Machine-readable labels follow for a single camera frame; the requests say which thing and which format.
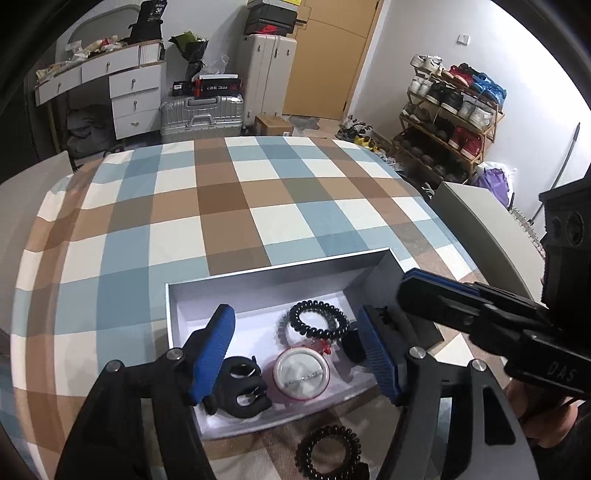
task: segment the gray cloth pile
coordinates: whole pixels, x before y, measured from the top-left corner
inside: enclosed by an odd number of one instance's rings
[[[89,105],[68,114],[70,134],[66,149],[72,158],[83,158],[112,148],[116,144],[111,109],[105,105]]]

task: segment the black box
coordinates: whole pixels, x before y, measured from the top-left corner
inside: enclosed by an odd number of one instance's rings
[[[194,96],[211,98],[240,95],[242,82],[238,75],[199,75],[194,87]]]
[[[245,35],[264,33],[285,37],[294,32],[297,12],[275,5],[261,4],[252,8],[246,26]]]

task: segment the white sneaker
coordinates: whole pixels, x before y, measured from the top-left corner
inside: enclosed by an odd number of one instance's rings
[[[458,117],[463,118],[467,122],[470,118],[470,115],[474,111],[474,107],[475,105],[472,102],[464,100],[462,108],[460,108],[460,111],[457,113]]]
[[[413,81],[410,83],[410,86],[408,87],[408,91],[411,93],[414,93],[416,95],[418,93],[419,88],[421,87],[421,85],[423,84],[424,81],[425,81],[425,79],[423,77],[418,76],[418,75],[413,77]]]
[[[429,88],[431,88],[431,86],[433,85],[433,82],[431,80],[425,80],[423,81],[423,83],[421,84],[421,87],[419,88],[417,95],[419,97],[423,97],[425,98],[425,95],[427,94],[427,92],[429,91]]]
[[[413,67],[422,67],[423,63],[425,63],[425,60],[427,59],[426,55],[419,55],[418,53],[413,57],[413,59],[410,61],[410,65],[412,65]]]
[[[439,67],[443,64],[443,60],[440,57],[427,57],[422,67],[428,72],[435,73],[439,70]]]
[[[478,130],[484,131],[490,126],[492,115],[492,112],[488,112],[483,108],[476,106],[468,121]]]

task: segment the light switch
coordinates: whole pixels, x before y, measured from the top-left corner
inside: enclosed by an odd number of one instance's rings
[[[461,34],[457,38],[457,42],[462,45],[468,45],[470,43],[470,35],[466,35],[465,33]]]

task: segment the blue sneaker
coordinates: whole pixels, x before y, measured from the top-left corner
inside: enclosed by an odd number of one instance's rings
[[[490,85],[494,84],[492,79],[486,73],[472,75],[472,78],[474,78],[474,83],[472,83],[470,88],[478,93],[484,92]]]
[[[507,98],[507,90],[503,90],[500,85],[493,82],[483,93],[485,97],[492,100],[499,106],[499,110],[502,110],[505,99]]]

